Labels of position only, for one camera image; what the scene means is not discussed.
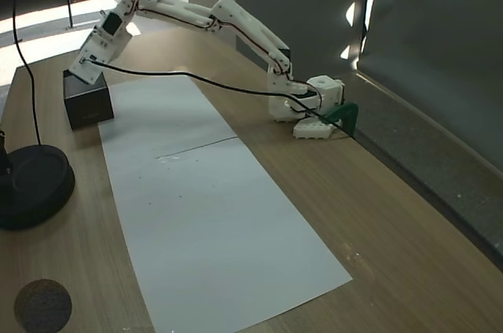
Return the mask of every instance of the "black cube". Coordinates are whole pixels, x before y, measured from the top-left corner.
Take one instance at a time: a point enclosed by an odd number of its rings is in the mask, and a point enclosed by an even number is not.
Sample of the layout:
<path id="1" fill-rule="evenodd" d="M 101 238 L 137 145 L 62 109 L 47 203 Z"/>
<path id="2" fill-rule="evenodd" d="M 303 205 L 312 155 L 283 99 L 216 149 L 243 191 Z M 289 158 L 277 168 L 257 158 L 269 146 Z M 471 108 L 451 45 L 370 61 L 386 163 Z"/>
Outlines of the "black cube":
<path id="1" fill-rule="evenodd" d="M 63 71 L 64 106 L 72 130 L 113 119 L 110 91 L 103 74 L 87 84 L 69 70 Z"/>

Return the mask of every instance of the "black lamp base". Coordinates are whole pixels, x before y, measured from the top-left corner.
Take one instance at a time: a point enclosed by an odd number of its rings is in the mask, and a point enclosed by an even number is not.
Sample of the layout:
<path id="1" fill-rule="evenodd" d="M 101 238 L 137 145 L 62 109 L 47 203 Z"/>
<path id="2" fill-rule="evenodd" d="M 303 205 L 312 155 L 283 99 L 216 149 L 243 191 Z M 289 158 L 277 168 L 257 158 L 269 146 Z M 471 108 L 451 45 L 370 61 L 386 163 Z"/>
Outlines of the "black lamp base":
<path id="1" fill-rule="evenodd" d="M 9 154 L 13 187 L 0 190 L 0 229 L 28 229 L 67 203 L 75 175 L 66 155 L 52 146 L 30 146 Z"/>

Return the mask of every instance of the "black cable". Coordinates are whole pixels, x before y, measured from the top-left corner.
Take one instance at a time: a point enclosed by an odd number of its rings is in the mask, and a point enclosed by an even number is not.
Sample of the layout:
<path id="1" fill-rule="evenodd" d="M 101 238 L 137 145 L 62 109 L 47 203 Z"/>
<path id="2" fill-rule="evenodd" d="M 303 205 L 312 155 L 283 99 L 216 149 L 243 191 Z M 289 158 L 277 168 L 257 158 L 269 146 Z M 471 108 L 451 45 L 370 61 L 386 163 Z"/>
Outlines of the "black cable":
<path id="1" fill-rule="evenodd" d="M 31 112 L 33 115 L 33 123 L 35 125 L 35 133 L 37 134 L 37 143 L 39 145 L 42 144 L 40 141 L 40 132 L 39 132 L 39 121 L 37 120 L 37 110 L 35 105 L 35 77 L 33 76 L 33 72 L 30 69 L 27 61 L 24 59 L 23 53 L 21 52 L 21 48 L 19 46 L 19 39 L 17 37 L 17 27 L 16 27 L 16 8 L 17 8 L 17 0 L 13 0 L 13 34 L 14 34 L 14 43 L 16 44 L 17 52 L 19 53 L 19 57 L 23 61 L 28 74 L 30 75 L 31 80 Z"/>
<path id="2" fill-rule="evenodd" d="M 304 108 L 305 109 L 305 111 L 304 111 L 305 113 L 313 115 L 315 117 L 318 117 L 323 123 L 332 124 L 333 126 L 335 126 L 335 127 L 337 127 L 337 128 L 339 128 L 339 129 L 342 130 L 342 128 L 340 127 L 340 125 L 338 125 L 337 123 L 331 123 L 331 122 L 329 122 L 326 117 L 324 117 L 323 115 L 320 115 L 314 109 L 309 108 L 302 101 L 300 101 L 299 99 L 293 97 L 292 95 L 288 95 L 287 93 L 246 90 L 246 89 L 243 89 L 243 88 L 227 86 L 225 84 L 214 82 L 213 80 L 210 80 L 210 79 L 205 78 L 203 76 L 199 76 L 199 75 L 193 74 L 192 72 L 187 72 L 187 71 L 164 71 L 164 72 L 134 71 L 134 70 L 127 70 L 125 68 L 118 68 L 118 67 L 112 66 L 110 64 L 104 64 L 104 63 L 99 62 L 97 60 L 85 60 L 85 61 L 90 62 L 92 64 L 96 64 L 97 66 L 101 66 L 103 68 L 109 68 L 110 70 L 113 70 L 113 71 L 123 72 L 125 74 L 143 75 L 143 76 L 188 76 L 190 78 L 194 78 L 194 79 L 200 80 L 201 82 L 205 82 L 207 84 L 211 84 L 212 86 L 223 88 L 224 90 L 229 90 L 229 91 L 234 91 L 234 92 L 239 92 L 239 93 L 246 93 L 248 95 L 269 96 L 269 97 L 284 97 L 285 99 L 289 99 L 290 101 L 293 101 L 294 103 L 296 103 L 299 106 L 301 106 L 302 108 Z"/>

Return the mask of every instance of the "white paper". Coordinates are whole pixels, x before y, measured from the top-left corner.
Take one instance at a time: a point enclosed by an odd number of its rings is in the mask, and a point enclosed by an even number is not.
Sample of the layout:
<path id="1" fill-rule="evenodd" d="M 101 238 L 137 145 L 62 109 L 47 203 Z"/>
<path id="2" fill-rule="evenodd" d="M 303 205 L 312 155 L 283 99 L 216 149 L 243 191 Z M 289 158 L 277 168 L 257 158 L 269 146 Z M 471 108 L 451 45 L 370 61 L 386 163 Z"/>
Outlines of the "white paper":
<path id="1" fill-rule="evenodd" d="M 111 93 L 103 149 L 157 333 L 233 333 L 351 280 L 190 79 Z"/>

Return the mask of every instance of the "wooden tabletop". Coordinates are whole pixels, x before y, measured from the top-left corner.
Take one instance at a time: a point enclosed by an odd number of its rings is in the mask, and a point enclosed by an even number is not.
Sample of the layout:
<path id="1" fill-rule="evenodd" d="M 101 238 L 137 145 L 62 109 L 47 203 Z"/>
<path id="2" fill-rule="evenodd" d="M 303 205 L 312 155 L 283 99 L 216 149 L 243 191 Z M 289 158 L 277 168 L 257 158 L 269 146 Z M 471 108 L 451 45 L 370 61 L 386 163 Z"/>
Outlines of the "wooden tabletop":
<path id="1" fill-rule="evenodd" d="M 142 35 L 115 64 L 183 69 L 265 89 L 264 71 L 208 36 L 182 29 Z M 48 278 L 72 296 L 72 318 L 63 331 L 153 333 L 98 128 L 72 132 L 68 124 L 61 72 L 74 57 L 32 66 L 42 142 L 66 152 L 76 187 L 44 225 L 0 232 L 0 331 L 21 331 L 13 315 L 17 293 Z M 110 84 L 134 78 L 113 71 L 105 77 Z M 354 278 L 247 333 L 501 332 L 503 274 L 359 144 L 350 138 L 294 140 L 292 125 L 272 122 L 264 98 L 200 88 Z M 30 96 L 28 74 L 20 68 L 2 118 L 9 151 L 35 143 Z"/>

